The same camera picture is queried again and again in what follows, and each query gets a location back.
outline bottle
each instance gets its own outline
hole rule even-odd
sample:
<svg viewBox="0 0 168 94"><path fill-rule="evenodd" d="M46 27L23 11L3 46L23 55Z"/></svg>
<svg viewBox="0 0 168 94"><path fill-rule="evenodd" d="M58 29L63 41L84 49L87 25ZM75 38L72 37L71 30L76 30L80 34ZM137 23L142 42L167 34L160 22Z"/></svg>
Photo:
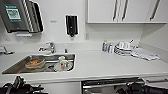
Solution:
<svg viewBox="0 0 168 94"><path fill-rule="evenodd" d="M104 52L107 51L107 40L104 40L104 42L103 42L102 51L104 51Z"/></svg>

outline lower cabinet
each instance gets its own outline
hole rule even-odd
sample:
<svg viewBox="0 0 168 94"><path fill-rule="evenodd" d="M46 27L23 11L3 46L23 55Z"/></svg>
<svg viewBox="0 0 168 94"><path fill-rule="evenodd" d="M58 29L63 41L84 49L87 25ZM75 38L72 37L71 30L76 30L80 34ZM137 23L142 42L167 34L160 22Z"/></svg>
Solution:
<svg viewBox="0 0 168 94"><path fill-rule="evenodd" d="M48 94L82 94L81 82L45 83L41 87Z"/></svg>

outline paper towel dispenser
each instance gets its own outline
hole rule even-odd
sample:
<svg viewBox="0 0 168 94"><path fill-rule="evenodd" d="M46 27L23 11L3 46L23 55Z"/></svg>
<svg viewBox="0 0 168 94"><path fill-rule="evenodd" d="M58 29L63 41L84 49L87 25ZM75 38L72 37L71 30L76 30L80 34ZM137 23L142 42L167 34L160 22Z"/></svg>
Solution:
<svg viewBox="0 0 168 94"><path fill-rule="evenodd" d="M43 31L37 3L29 0L0 0L0 14L8 33Z"/></svg>

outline wall-mounted dispenser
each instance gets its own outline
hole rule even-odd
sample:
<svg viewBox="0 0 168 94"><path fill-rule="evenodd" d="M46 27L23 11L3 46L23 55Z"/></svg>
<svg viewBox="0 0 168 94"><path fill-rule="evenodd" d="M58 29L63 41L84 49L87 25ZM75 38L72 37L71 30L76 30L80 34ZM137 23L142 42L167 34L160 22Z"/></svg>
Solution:
<svg viewBox="0 0 168 94"><path fill-rule="evenodd" d="M29 0L0 0L0 14L8 33L42 32L37 3Z"/></svg>
<svg viewBox="0 0 168 94"><path fill-rule="evenodd" d="M77 16L66 15L67 34L74 37L78 34Z"/></svg>

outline cabinet handle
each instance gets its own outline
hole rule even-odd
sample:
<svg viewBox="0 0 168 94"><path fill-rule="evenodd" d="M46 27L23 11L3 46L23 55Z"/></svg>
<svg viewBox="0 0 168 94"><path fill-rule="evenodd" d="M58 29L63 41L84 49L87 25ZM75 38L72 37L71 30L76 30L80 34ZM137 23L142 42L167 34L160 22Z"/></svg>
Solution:
<svg viewBox="0 0 168 94"><path fill-rule="evenodd" d="M157 8L158 8L158 6L159 6L159 2L160 2L160 0L157 0L157 1L156 1L156 4L155 4L154 10L153 10L153 13L152 13L152 15L151 15L151 17L150 17L150 20L152 20L152 19L155 17L156 10L157 10Z"/></svg>
<svg viewBox="0 0 168 94"><path fill-rule="evenodd" d="M125 7L124 7L124 13L123 13L122 20L125 18L125 14L126 14L126 11L127 11L127 5L128 5L128 0L125 1Z"/></svg>
<svg viewBox="0 0 168 94"><path fill-rule="evenodd" d="M150 80L146 80L148 83L159 83L159 82L168 82L168 79L163 79L163 80L156 80L156 81L150 81Z"/></svg>
<svg viewBox="0 0 168 94"><path fill-rule="evenodd" d="M113 21L114 21L114 19L116 18L117 4L118 4L118 1L116 0L116 2L115 2L115 9L114 9L114 16L113 16Z"/></svg>

